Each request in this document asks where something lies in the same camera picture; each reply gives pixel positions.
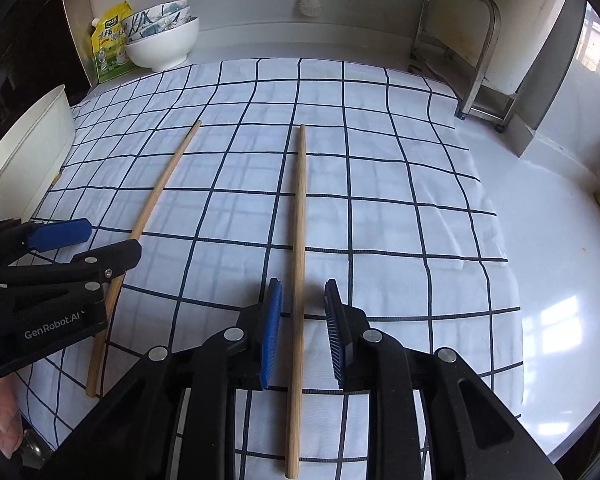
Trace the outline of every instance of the white bucket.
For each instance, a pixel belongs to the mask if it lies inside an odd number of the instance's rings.
[[[40,98],[0,140],[0,220],[29,221],[75,139],[64,85]]]

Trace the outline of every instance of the metal rack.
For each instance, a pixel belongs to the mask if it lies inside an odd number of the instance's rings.
[[[513,112],[517,94],[504,95],[484,84],[485,74],[500,35],[500,10],[493,0],[477,0],[489,11],[489,26],[482,44],[480,57],[473,67],[451,47],[424,31],[429,4],[424,0],[418,31],[411,49],[411,57],[442,78],[458,95],[456,117],[464,120],[468,114],[486,119],[503,131]]]

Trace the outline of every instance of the wooden chopstick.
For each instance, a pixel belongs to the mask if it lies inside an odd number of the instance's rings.
[[[129,239],[138,240],[146,223],[151,216],[151,212],[154,210],[155,203],[158,202],[158,197],[160,193],[166,186],[171,173],[175,169],[178,161],[182,157],[182,154],[187,149],[187,146],[191,142],[193,136],[198,132],[198,129],[202,124],[201,121],[196,121],[196,123],[191,127],[187,136],[182,140],[178,150],[171,156],[171,160],[169,161],[166,168],[162,172],[158,182],[155,184],[154,189],[152,190],[149,198],[144,203],[144,207],[140,212],[138,220],[136,221],[136,225],[131,231],[129,235]],[[122,288],[122,282],[124,282],[125,276],[118,276],[114,278],[109,285],[109,290],[107,291],[107,297],[105,299],[105,306],[107,309],[107,319],[111,320],[111,316],[113,311],[115,310],[116,303],[118,301],[118,296],[120,294],[120,289]],[[100,375],[100,367],[102,364],[102,355],[104,354],[105,340],[107,338],[107,330],[103,330],[96,334],[96,337],[93,341],[93,351],[91,352],[91,361],[89,362],[89,374],[87,375],[87,387],[86,393],[89,397],[96,396],[96,388],[98,386],[98,377]]]
[[[300,125],[296,158],[296,227],[294,232],[294,302],[292,307],[291,380],[287,403],[287,478],[298,478],[302,415],[302,362],[304,359],[304,238],[306,231],[306,129]]]

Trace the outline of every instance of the yellow packet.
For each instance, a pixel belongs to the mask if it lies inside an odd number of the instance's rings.
[[[126,56],[126,34],[121,24],[122,20],[132,14],[126,1],[115,4],[102,15],[96,31],[91,35],[98,81],[101,83],[136,68]]]

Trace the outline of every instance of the metal screw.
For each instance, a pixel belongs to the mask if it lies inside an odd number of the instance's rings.
[[[149,350],[149,359],[151,361],[163,361],[169,355],[169,351],[164,346],[154,346]]]
[[[237,326],[233,326],[224,331],[224,338],[227,341],[240,341],[244,337],[244,332]]]
[[[451,348],[441,348],[438,350],[438,357],[445,363],[455,363],[458,358],[458,354]]]
[[[382,333],[378,332],[378,330],[365,330],[362,337],[370,343],[379,343],[382,341]]]

